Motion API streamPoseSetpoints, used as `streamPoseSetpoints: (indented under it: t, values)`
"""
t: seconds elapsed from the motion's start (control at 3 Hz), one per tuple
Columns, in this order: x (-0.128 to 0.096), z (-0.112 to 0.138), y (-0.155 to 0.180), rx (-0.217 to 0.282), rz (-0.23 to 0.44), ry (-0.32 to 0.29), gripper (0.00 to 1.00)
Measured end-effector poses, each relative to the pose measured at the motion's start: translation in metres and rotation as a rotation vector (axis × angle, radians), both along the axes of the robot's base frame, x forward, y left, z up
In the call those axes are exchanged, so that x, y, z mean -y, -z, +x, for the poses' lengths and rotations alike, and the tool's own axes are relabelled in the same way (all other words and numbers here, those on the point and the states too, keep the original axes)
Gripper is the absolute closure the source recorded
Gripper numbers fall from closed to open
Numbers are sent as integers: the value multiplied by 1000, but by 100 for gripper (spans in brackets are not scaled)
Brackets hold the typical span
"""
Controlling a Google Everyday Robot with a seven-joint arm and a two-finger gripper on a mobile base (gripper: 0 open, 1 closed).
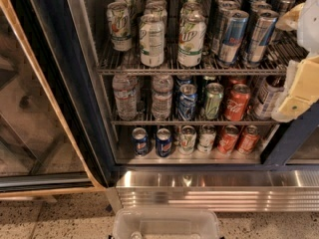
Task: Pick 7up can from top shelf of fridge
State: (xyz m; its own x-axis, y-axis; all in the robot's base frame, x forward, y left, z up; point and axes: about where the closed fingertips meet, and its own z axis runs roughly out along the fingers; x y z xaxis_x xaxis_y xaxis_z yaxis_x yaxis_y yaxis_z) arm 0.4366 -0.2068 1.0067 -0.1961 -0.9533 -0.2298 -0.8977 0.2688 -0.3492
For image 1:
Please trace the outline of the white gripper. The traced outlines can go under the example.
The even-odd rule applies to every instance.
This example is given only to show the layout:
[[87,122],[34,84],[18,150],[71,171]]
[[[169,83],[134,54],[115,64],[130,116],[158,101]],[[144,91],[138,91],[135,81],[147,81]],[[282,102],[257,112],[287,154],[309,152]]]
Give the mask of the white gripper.
[[[319,0],[306,0],[281,16],[275,27],[297,29],[297,43],[310,55],[319,54]],[[319,56],[290,61],[284,91],[275,102],[271,117],[279,122],[296,120],[319,100]]]

